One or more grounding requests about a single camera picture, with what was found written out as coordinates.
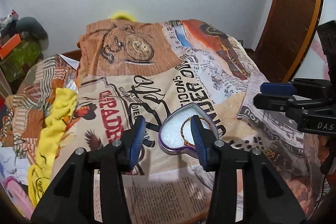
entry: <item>bracelet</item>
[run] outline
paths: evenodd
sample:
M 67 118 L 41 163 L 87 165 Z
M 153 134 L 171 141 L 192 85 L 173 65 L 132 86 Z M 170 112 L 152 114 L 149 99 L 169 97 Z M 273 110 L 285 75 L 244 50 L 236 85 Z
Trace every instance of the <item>bracelet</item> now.
M 209 122 L 206 118 L 203 118 L 203 117 L 200 117 L 200 116 L 199 116 L 199 118 L 200 118 L 201 120 L 203 120 L 203 121 L 206 121 L 206 123 L 207 123 L 208 126 L 209 126 L 209 129 L 212 130 L 212 128 L 211 128 L 211 124 L 210 124 L 210 122 Z M 182 124 L 182 126 L 181 126 L 181 136 L 182 136 L 182 139 L 184 140 L 184 145 L 185 145 L 185 146 L 191 146 L 191 147 L 195 148 L 195 145 L 192 144 L 192 143 L 190 143 L 190 142 L 184 137 L 184 134 L 183 134 L 183 127 L 184 127 L 184 125 L 186 124 L 187 121 L 191 121 L 191 117 L 189 117 L 187 120 L 185 120 L 185 121 L 183 122 L 183 124 Z

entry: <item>orange box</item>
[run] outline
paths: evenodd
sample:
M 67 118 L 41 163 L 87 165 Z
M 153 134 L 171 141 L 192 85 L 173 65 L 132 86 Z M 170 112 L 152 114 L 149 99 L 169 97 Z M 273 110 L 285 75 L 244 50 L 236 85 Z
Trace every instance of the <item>orange box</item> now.
M 0 57 L 3 60 L 19 43 L 21 42 L 21 37 L 19 34 L 15 34 L 11 37 L 5 45 L 0 48 Z

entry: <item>brown wooden door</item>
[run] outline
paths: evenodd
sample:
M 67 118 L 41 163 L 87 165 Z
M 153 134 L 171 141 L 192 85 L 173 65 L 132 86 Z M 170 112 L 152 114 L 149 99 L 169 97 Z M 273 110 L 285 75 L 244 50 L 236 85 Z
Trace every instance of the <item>brown wooden door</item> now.
M 273 0 L 255 54 L 269 81 L 288 81 L 302 62 L 320 16 L 320 4 L 321 0 Z

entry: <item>yellow cloth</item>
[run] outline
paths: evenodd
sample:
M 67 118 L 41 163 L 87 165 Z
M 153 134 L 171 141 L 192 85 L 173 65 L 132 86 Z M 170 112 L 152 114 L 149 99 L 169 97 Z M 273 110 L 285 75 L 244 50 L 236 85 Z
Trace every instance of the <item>yellow cloth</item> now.
M 77 93 L 66 88 L 56 88 L 56 97 L 50 115 L 45 119 L 46 128 L 41 130 L 35 152 L 36 165 L 28 169 L 28 196 L 36 207 L 50 183 L 50 175 L 59 143 L 66 124 L 65 116 L 71 116 L 76 106 Z

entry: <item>door frame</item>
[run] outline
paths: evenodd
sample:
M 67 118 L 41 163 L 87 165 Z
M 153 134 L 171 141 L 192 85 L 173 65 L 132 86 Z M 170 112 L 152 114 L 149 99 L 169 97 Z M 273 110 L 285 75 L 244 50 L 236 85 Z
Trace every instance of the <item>door frame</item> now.
M 260 53 L 261 46 L 263 44 L 263 41 L 265 40 L 265 37 L 266 37 L 266 34 L 267 34 L 269 28 L 270 28 L 271 18 L 272 18 L 273 12 L 274 12 L 275 7 L 276 7 L 276 2 L 277 2 L 277 0 L 272 0 L 271 8 L 270 8 L 269 13 L 268 13 L 268 17 L 267 17 L 267 21 L 266 21 L 264 30 L 262 32 L 259 43 L 258 43 L 257 48 L 255 50 L 256 56 L 258 56 L 258 54 Z M 296 71 L 299 69 L 300 64 L 302 63 L 306 53 L 308 52 L 308 50 L 310 48 L 310 44 L 312 43 L 312 40 L 314 38 L 316 28 L 317 28 L 317 26 L 319 24 L 319 21 L 320 21 L 322 6 L 323 6 L 323 0 L 316 0 L 313 16 L 312 16 L 312 19 L 311 19 L 311 22 L 310 22 L 310 25 L 309 25 L 309 28 L 308 28 L 307 35 L 306 35 L 306 37 L 303 41 L 303 44 L 302 44 L 294 62 L 293 62 L 293 64 L 291 65 L 291 67 L 287 71 L 286 75 L 283 77 L 282 82 L 287 82 L 287 81 L 289 81 L 290 79 L 293 78 Z

